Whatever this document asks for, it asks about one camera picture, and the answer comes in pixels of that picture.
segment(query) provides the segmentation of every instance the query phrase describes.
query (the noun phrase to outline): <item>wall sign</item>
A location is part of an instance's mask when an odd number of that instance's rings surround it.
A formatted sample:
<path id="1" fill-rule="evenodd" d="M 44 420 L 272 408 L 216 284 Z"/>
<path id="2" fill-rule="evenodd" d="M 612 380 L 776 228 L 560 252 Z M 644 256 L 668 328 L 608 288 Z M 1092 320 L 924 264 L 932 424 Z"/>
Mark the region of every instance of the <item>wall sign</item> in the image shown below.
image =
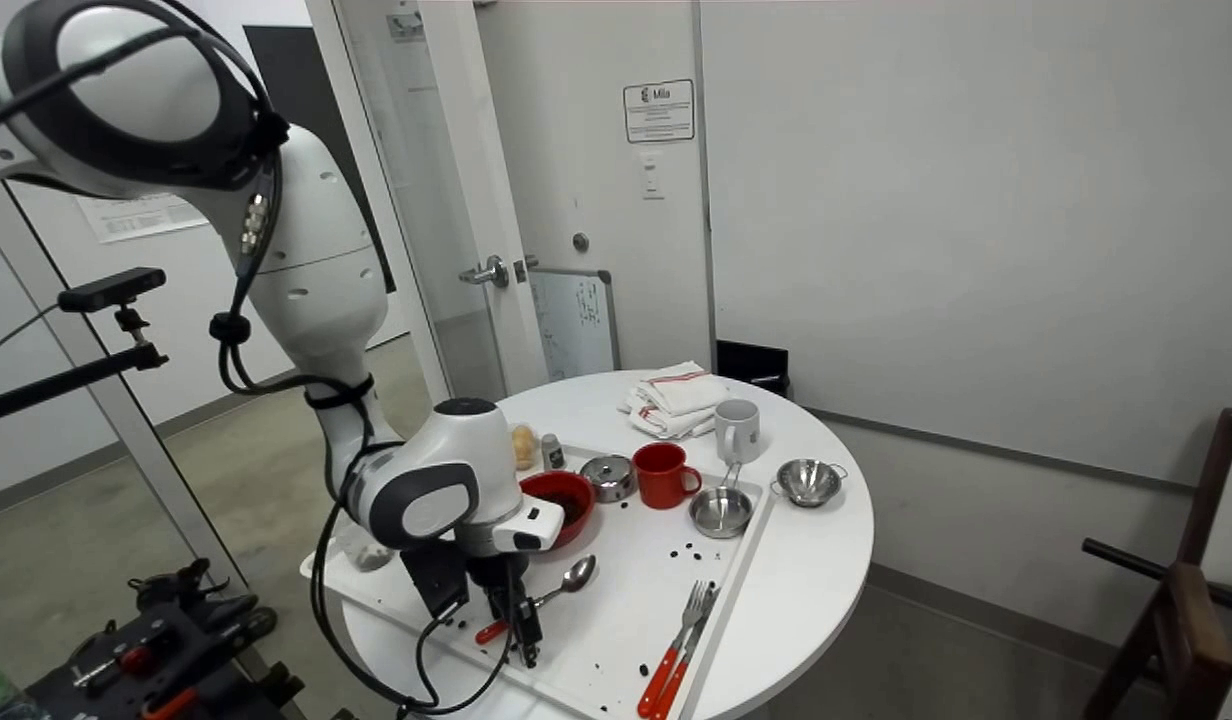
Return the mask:
<path id="1" fill-rule="evenodd" d="M 696 136 L 696 84 L 628 84 L 624 88 L 624 140 L 628 144 L 684 144 Z"/>

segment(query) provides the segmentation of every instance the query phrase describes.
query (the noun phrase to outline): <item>red cup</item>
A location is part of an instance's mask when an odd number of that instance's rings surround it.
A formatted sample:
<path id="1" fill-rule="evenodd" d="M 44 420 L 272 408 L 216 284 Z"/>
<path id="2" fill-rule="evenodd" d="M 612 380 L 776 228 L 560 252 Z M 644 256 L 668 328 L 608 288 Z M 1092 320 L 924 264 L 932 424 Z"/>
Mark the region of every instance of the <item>red cup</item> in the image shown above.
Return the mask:
<path id="1" fill-rule="evenodd" d="M 632 476 L 648 508 L 676 508 L 700 492 L 700 472 L 688 468 L 688 452 L 676 444 L 644 444 L 632 456 Z"/>

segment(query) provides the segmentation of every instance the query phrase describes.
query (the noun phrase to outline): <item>floor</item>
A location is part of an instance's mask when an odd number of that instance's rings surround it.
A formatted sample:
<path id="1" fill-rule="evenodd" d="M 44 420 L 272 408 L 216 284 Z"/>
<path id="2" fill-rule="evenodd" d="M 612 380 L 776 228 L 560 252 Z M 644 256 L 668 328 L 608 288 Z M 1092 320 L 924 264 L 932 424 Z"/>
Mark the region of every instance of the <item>floor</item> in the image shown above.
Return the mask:
<path id="1" fill-rule="evenodd" d="M 408 340 L 372 352 L 380 396 L 400 432 L 424 412 Z M 296 576 L 324 520 L 320 436 L 300 396 L 228 404 L 168 436 L 200 504 L 236 552 L 280 632 L 264 656 L 308 680 L 304 716 L 336 708 L 388 716 L 324 648 Z M 80 636 L 132 612 L 128 576 L 184 564 L 176 532 L 128 460 L 84 468 L 0 508 L 0 668 L 28 684 Z M 1096 668 L 872 588 L 840 644 L 764 720 L 1068 720 Z"/>

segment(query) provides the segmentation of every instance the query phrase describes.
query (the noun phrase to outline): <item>door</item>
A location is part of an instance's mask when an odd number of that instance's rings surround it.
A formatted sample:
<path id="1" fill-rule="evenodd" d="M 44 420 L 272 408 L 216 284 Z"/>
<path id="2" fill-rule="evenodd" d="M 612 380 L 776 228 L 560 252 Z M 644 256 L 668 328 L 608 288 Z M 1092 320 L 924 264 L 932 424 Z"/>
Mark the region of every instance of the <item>door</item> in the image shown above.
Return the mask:
<path id="1" fill-rule="evenodd" d="M 472 4 L 312 0 L 376 228 L 416 308 L 428 392 L 548 380 Z"/>

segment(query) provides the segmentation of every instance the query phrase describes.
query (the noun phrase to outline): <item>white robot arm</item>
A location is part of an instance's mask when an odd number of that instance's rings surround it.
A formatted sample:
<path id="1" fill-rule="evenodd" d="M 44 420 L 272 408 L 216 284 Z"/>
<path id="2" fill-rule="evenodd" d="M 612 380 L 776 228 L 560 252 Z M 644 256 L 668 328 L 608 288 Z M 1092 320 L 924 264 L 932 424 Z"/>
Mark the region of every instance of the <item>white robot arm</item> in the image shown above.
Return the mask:
<path id="1" fill-rule="evenodd" d="M 328 148 L 272 116 L 256 76 L 244 88 L 244 64 L 228 56 L 176 0 L 32 0 L 0 36 L 0 180 L 108 200 L 176 192 L 196 204 L 240 288 L 312 380 L 328 492 L 404 552 L 440 612 L 452 600 L 444 564 L 472 564 L 484 588 L 500 584 L 520 552 L 552 548 L 564 512 L 520 496 L 496 404 L 448 400 L 408 444 L 392 444 L 364 364 L 388 308 L 364 212 Z M 236 312 L 216 320 L 228 348 L 248 336 Z M 492 608 L 512 612 L 516 592 L 496 592 Z"/>

